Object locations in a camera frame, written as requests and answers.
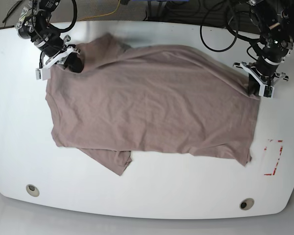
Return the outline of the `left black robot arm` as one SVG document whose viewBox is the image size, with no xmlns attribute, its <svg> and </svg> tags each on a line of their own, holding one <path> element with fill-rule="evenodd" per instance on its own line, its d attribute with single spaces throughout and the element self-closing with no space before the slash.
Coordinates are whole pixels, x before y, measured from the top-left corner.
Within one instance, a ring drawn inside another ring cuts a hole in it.
<svg viewBox="0 0 294 235">
<path fill-rule="evenodd" d="M 248 73 L 248 93 L 272 98 L 274 86 L 289 77 L 276 70 L 291 53 L 294 43 L 277 18 L 275 9 L 266 0 L 248 0 L 250 13 L 257 21 L 259 39 L 244 39 L 258 56 L 254 63 L 234 63 L 233 66 Z"/>
</svg>

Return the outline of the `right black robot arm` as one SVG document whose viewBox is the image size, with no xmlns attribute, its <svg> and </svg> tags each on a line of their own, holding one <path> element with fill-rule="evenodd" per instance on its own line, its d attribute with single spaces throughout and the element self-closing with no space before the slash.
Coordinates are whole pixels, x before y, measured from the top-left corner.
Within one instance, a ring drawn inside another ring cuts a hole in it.
<svg viewBox="0 0 294 235">
<path fill-rule="evenodd" d="M 79 58 L 80 50 L 76 45 L 68 45 L 69 35 L 61 38 L 62 33 L 69 32 L 77 21 L 77 4 L 73 4 L 73 20 L 66 28 L 57 28 L 49 21 L 56 10 L 58 0 L 30 0 L 29 7 L 24 7 L 15 26 L 19 37 L 30 39 L 41 51 L 39 67 L 36 69 L 38 79 L 46 77 L 53 65 L 61 65 L 74 73 L 81 73 L 84 64 Z"/>
</svg>

